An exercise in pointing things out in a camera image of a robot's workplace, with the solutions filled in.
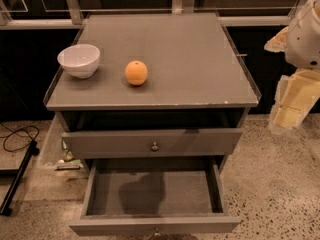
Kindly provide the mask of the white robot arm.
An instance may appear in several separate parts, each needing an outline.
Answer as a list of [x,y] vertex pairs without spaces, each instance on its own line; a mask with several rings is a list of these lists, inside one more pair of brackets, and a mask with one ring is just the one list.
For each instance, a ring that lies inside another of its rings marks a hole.
[[308,0],[264,49],[283,52],[296,67],[281,76],[270,112],[269,129],[280,135],[297,128],[320,98],[320,0]]

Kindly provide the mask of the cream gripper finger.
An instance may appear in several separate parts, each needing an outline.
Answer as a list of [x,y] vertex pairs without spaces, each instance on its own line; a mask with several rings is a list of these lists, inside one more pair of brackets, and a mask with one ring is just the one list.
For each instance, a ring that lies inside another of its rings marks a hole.
[[288,26],[280,30],[275,36],[266,42],[264,49],[269,52],[279,53],[286,50],[286,37]]

